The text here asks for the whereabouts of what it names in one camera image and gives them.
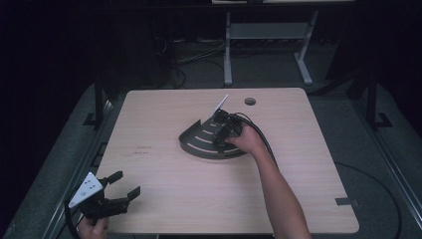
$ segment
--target round black hole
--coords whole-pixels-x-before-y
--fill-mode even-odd
[[[245,104],[248,105],[248,106],[253,106],[256,103],[257,103],[257,101],[255,101],[255,99],[253,99],[253,98],[246,98],[245,99]]]

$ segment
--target table top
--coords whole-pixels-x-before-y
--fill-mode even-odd
[[[272,233],[261,181],[250,154],[204,159],[178,137],[222,110],[247,115],[264,133],[280,171],[304,209],[312,233],[359,228],[306,93],[301,89],[134,91],[127,94],[97,177],[123,171],[105,190],[109,199],[140,186],[110,232],[144,234]],[[246,98],[256,104],[247,106]]]

